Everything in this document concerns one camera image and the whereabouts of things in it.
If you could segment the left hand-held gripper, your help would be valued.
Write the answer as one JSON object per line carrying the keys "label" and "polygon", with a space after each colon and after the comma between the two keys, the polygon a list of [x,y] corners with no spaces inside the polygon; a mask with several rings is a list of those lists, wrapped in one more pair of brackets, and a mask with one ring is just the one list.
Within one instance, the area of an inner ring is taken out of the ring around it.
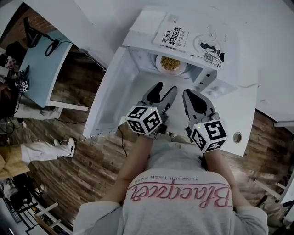
{"label": "left hand-held gripper", "polygon": [[[133,106],[127,113],[126,122],[134,133],[151,138],[165,133],[169,119],[165,110],[172,106],[178,89],[173,86],[161,99],[162,87],[162,82],[152,86],[142,97],[143,105]],[[153,104],[160,104],[160,107],[152,106]]]}

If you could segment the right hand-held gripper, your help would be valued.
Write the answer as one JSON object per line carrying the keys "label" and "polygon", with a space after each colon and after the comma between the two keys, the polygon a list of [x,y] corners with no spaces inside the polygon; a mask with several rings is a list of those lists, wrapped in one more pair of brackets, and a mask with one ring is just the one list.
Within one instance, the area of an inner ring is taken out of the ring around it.
{"label": "right hand-held gripper", "polygon": [[214,112],[211,101],[197,91],[183,91],[185,114],[189,118],[185,128],[190,141],[198,146],[201,152],[219,149],[227,140],[226,126],[217,112]]}

